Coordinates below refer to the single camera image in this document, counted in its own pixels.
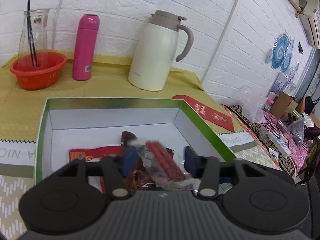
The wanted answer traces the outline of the green cardboard box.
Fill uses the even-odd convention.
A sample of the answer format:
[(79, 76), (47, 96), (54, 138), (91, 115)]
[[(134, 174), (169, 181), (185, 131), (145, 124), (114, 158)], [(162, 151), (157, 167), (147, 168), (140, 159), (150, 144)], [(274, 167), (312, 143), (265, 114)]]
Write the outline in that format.
[(120, 144), (124, 131), (140, 144), (159, 141), (183, 161), (190, 146), (198, 155), (232, 161), (234, 154), (183, 100), (146, 98), (48, 98), (37, 136), (35, 181), (69, 161), (68, 152)]

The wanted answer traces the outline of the white air conditioner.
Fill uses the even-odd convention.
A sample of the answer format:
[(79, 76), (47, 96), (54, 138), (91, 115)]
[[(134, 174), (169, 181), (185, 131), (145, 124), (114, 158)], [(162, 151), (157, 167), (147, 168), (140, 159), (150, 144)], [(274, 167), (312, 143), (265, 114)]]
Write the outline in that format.
[(300, 0), (302, 22), (310, 46), (319, 49), (319, 0)]

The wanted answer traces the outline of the red plastic basket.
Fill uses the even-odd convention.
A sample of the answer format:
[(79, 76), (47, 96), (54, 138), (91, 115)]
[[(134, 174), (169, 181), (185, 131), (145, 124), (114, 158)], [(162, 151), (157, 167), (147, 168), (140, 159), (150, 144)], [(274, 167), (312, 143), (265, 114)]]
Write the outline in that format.
[(26, 55), (14, 61), (10, 72), (16, 76), (17, 82), (25, 90), (47, 88), (59, 79), (62, 67), (67, 63), (67, 57), (57, 52), (46, 54), (47, 68), (34, 67), (31, 56)]

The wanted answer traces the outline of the pink thermos bottle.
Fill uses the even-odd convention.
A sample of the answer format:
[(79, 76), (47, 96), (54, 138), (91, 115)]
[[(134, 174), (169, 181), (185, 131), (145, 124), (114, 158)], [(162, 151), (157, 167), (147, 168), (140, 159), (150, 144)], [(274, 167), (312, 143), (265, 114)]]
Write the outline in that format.
[(100, 19), (95, 14), (81, 17), (76, 35), (72, 78), (86, 81), (91, 78), (92, 62)]

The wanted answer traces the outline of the blue round wall decoration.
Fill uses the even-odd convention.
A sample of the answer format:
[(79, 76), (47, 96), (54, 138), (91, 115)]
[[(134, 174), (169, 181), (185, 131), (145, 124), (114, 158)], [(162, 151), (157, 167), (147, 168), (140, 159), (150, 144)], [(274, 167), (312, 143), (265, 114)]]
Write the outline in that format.
[(273, 69), (279, 69), (283, 74), (289, 70), (294, 45), (295, 41), (286, 34), (281, 34), (276, 38), (270, 57), (270, 64)]

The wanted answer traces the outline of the yellow green tablecloth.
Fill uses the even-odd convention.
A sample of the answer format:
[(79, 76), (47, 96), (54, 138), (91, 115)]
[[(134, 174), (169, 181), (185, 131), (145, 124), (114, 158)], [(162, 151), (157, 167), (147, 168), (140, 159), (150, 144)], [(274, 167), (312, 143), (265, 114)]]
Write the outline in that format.
[(1, 66), (1, 139), (36, 141), (40, 120), (47, 98), (74, 97), (132, 97), (172, 98), (187, 95), (223, 114), (228, 112), (202, 87), (197, 75), (187, 70), (172, 68), (164, 89), (160, 92), (141, 90), (131, 85), (127, 76), (129, 66), (96, 63), (87, 81), (72, 78), (72, 64), (63, 66), (56, 83), (42, 90), (21, 88), (10, 65), (13, 56)]

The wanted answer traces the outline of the cream thermal jug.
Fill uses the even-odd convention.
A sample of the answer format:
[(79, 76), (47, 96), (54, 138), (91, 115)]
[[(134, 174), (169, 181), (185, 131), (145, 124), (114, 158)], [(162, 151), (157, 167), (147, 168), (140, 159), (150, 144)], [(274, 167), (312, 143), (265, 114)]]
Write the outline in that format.
[[(186, 18), (167, 11), (157, 10), (145, 27), (135, 48), (128, 81), (135, 87), (157, 92), (164, 88), (174, 61), (180, 62), (189, 53), (194, 35), (182, 25)], [(187, 43), (176, 56), (178, 32), (187, 34)]]

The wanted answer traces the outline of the red snack packet in box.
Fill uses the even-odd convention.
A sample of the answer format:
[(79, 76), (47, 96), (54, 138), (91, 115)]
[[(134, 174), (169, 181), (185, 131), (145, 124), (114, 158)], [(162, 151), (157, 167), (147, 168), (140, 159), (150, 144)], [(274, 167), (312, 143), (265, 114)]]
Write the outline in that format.
[[(108, 155), (120, 155), (120, 145), (109, 145), (92, 149), (70, 149), (68, 151), (69, 162), (77, 158), (85, 158), (87, 162), (96, 162)], [(103, 177), (89, 177), (89, 185), (97, 188), (100, 192), (106, 193)]]

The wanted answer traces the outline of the black chopsticks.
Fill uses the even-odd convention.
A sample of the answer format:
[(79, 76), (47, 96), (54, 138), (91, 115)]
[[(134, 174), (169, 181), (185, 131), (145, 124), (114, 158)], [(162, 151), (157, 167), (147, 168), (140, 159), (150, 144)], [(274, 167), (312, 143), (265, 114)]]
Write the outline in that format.
[(27, 1), (27, 30), (28, 30), (28, 44), (30, 48), (31, 63), (34, 67), (38, 67), (37, 56), (35, 51), (35, 43), (33, 38), (33, 30), (31, 26), (30, 0)]

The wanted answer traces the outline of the brown cardboard box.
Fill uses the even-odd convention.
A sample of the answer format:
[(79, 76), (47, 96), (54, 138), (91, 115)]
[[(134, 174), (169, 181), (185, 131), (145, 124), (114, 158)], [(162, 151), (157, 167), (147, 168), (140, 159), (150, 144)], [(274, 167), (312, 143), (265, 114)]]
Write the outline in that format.
[(281, 92), (270, 109), (270, 113), (280, 119), (296, 109), (298, 103), (288, 94)]

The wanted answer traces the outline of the clear plastic bag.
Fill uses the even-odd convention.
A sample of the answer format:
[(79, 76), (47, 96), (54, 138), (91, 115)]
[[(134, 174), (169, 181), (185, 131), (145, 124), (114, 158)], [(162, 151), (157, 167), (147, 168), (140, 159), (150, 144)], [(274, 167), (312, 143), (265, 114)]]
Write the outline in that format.
[(252, 93), (251, 87), (240, 88), (239, 99), (242, 106), (242, 115), (252, 123), (263, 124), (265, 116), (262, 108), (258, 105), (257, 97)]

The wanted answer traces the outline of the red envelope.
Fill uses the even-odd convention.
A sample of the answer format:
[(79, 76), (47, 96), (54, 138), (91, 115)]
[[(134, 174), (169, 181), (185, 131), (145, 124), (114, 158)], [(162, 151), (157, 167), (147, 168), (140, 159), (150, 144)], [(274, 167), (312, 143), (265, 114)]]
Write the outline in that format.
[(175, 95), (173, 99), (184, 100), (200, 117), (230, 132), (234, 132), (233, 122), (230, 116), (201, 103), (187, 95)]

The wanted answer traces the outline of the white power strip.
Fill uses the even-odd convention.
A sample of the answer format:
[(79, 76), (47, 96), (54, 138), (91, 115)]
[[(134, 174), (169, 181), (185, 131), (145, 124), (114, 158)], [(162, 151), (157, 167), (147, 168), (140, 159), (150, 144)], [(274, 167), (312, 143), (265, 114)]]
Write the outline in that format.
[(275, 132), (268, 132), (267, 136), (269, 137), (269, 139), (274, 143), (274, 145), (276, 146), (276, 148), (279, 150), (279, 152), (284, 156), (284, 157), (288, 157), (291, 155), (291, 151), (290, 149), (287, 147), (287, 145), (285, 144), (285, 142), (282, 141), (282, 139), (280, 138), (280, 136), (275, 133)]

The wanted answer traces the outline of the red sausage snack pack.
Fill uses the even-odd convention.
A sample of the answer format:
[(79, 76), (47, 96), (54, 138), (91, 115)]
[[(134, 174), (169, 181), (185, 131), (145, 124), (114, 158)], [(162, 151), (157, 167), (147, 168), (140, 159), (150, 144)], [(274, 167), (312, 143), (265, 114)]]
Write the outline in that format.
[(147, 141), (137, 151), (157, 187), (169, 191), (194, 189), (195, 180), (181, 170), (160, 142)]

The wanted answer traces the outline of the clear glass carafe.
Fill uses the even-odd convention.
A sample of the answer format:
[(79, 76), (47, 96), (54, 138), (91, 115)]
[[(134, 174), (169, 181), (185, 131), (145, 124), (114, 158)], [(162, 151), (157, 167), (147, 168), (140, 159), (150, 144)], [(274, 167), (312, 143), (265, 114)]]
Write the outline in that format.
[[(47, 58), (46, 54), (48, 53), (47, 22), (49, 11), (50, 9), (30, 10), (37, 64), (38, 67), (41, 68), (47, 68), (47, 63), (45, 62), (45, 60)], [(27, 30), (27, 11), (24, 12), (23, 29), (18, 48), (18, 59), (26, 55), (30, 55)]]

